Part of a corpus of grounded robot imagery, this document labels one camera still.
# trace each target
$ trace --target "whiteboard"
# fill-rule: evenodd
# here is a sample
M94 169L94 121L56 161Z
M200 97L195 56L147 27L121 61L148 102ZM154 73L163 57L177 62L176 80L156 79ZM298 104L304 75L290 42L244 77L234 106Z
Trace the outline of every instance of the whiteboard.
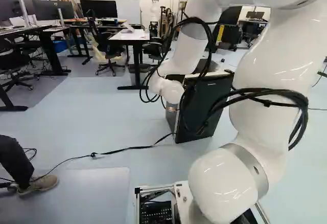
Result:
M119 19L126 19L130 24L140 24L139 0L102 0L116 1L117 14Z

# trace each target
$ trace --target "shoe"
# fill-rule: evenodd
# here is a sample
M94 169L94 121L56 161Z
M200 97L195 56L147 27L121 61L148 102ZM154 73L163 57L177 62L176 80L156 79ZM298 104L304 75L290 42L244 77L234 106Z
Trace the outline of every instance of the shoe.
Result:
M33 191L48 191L52 188L54 188L59 182L59 179L57 176L55 175L46 175L42 178L36 177L36 176L32 176L31 177L31 181L30 181L30 186L26 189L21 189L21 188L17 188L18 189L18 194L20 196L29 194Z

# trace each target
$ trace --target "laptop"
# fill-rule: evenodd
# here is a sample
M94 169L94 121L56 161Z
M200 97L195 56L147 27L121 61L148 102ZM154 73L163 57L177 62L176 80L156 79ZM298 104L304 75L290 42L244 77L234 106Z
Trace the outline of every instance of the laptop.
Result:
M121 30L121 33L134 33L135 29L131 27L127 22L123 23L123 26L125 26L127 29Z

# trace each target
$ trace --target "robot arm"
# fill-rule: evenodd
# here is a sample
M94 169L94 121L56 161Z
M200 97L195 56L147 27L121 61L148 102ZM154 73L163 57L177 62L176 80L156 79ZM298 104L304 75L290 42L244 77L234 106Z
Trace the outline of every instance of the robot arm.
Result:
M217 21L222 7L271 7L270 22L240 61L233 86L284 88L307 95L326 56L326 3L327 0L189 0L186 14L212 22ZM183 26L174 56L162 63L158 73L161 76L191 73L207 42L201 26ZM149 87L170 103L179 103L184 92L178 82L164 80L157 73L151 77ZM291 103L276 95L263 98ZM267 108L245 100L232 105L229 115L238 131L237 137L199 158L189 173L194 201L211 223L230 223L281 179L286 167L288 137L298 109Z

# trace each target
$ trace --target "black computer case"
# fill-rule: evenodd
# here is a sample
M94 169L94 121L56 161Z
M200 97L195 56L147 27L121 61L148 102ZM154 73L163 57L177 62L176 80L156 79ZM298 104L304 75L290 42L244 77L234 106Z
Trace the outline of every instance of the black computer case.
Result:
M197 75L186 75L185 77L171 75L169 79L175 79L183 82L184 88L191 85L197 78ZM166 104L166 119L172 132L176 133L175 142L184 143L211 137L214 135L219 122L222 110L213 115L201 135L196 135L185 128L185 123L189 130L199 128L208 114L212 104L221 96L230 92L233 75L224 71L208 73L201 81L198 82L196 90L189 100L184 110L184 116L180 115L178 104Z

